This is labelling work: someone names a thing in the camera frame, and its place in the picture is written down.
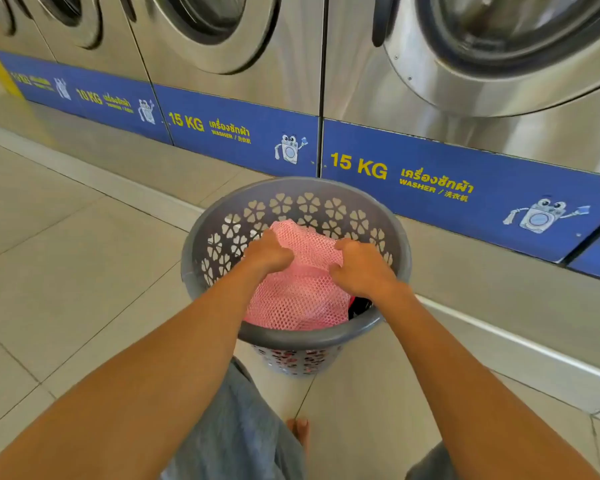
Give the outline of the person's right hand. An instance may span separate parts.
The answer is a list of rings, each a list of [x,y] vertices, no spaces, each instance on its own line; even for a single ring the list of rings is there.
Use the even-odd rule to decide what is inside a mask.
[[[406,283],[398,280],[380,252],[370,243],[341,239],[335,249],[342,253],[342,264],[350,270],[350,286],[339,287],[355,297],[367,298],[377,307],[413,297]]]

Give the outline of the dark clothing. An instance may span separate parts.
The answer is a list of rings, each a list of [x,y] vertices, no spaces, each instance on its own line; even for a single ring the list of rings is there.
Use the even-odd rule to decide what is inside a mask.
[[[371,302],[371,300],[367,298],[352,296],[349,301],[349,307],[347,310],[348,320],[353,320],[354,318],[365,313],[368,309],[371,308],[372,305],[373,303]]]

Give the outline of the person's left hand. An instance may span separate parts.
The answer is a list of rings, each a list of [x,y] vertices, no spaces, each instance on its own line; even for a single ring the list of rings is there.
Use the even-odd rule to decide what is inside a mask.
[[[272,229],[266,229],[262,236],[248,245],[242,262],[255,275],[263,280],[269,274],[286,270],[289,266],[274,265],[274,248],[283,247]]]

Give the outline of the person's left forearm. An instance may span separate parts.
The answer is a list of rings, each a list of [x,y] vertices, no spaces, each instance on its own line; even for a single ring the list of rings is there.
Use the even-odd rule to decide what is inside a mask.
[[[82,379],[0,453],[0,480],[155,480],[221,386],[270,271],[244,259]]]

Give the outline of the grey shorts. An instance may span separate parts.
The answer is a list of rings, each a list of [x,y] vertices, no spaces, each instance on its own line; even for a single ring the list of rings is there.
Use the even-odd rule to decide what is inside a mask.
[[[300,441],[236,358],[160,480],[306,480]]]

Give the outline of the person's right forearm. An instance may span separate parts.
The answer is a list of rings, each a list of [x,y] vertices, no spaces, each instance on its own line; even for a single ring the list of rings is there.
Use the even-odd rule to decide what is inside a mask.
[[[441,435],[406,480],[600,480],[405,283],[389,280],[368,294],[407,355]]]

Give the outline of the pink mesh laundry bag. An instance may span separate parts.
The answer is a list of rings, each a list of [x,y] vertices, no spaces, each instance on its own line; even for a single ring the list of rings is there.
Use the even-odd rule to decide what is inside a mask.
[[[245,322],[286,331],[320,330],[347,322],[352,297],[329,273],[332,265],[343,264],[336,240],[291,220],[275,222],[271,230],[280,245],[293,252],[294,260],[259,284]]]

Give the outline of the person's bare foot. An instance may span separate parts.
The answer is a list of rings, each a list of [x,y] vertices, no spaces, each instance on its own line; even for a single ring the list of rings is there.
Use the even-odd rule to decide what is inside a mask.
[[[286,420],[286,425],[293,436],[301,444],[305,456],[309,453],[310,446],[310,423],[306,418],[292,418]]]

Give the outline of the grey plastic laundry basket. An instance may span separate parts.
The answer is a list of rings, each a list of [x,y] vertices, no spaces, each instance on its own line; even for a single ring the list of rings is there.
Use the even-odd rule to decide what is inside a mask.
[[[240,187],[211,204],[196,220],[181,257],[181,277],[189,296],[198,298],[240,261],[248,243],[284,220],[332,239],[370,242],[400,281],[409,280],[408,238],[384,204],[339,182],[284,177]],[[253,346],[273,369],[309,376],[327,368],[346,343],[382,320],[372,305],[353,320],[320,330],[270,330],[244,321],[239,339]]]

